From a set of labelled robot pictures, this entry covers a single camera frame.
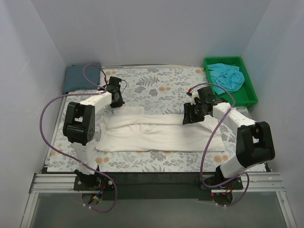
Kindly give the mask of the white t shirt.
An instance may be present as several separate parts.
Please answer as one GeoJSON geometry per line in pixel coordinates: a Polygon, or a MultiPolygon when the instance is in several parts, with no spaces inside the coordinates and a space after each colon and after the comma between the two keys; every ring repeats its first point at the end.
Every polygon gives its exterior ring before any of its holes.
{"type": "Polygon", "coordinates": [[[96,149],[103,152],[208,152],[224,151],[220,131],[211,136],[218,121],[183,125],[181,114],[146,115],[141,106],[122,106],[99,121],[102,135],[96,149]]]}

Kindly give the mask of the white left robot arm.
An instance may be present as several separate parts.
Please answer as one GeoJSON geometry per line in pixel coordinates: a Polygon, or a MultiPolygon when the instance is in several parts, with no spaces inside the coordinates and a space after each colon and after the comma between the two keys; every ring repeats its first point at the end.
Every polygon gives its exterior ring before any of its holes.
{"type": "Polygon", "coordinates": [[[98,167],[93,158],[94,143],[92,142],[95,135],[95,114],[107,106],[111,108],[123,106],[122,82],[123,80],[118,77],[110,77],[105,93],[98,92],[97,95],[79,103],[70,102],[66,109],[63,135],[72,143],[76,158],[80,160],[76,172],[87,175],[85,185],[91,190],[98,189],[101,184],[101,178],[94,174],[98,167]]]}

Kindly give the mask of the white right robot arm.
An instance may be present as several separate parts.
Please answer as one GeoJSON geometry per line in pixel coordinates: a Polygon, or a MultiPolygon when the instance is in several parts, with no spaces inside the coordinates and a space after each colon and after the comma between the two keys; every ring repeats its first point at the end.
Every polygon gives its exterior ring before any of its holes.
{"type": "Polygon", "coordinates": [[[194,92],[190,88],[187,95],[191,102],[184,104],[183,125],[202,122],[206,115],[216,118],[225,124],[236,136],[236,154],[226,163],[218,166],[214,175],[202,179],[207,188],[225,189],[232,180],[247,169],[275,157],[275,149],[268,123],[256,122],[247,118],[224,98],[216,98],[212,84],[194,92]]]}

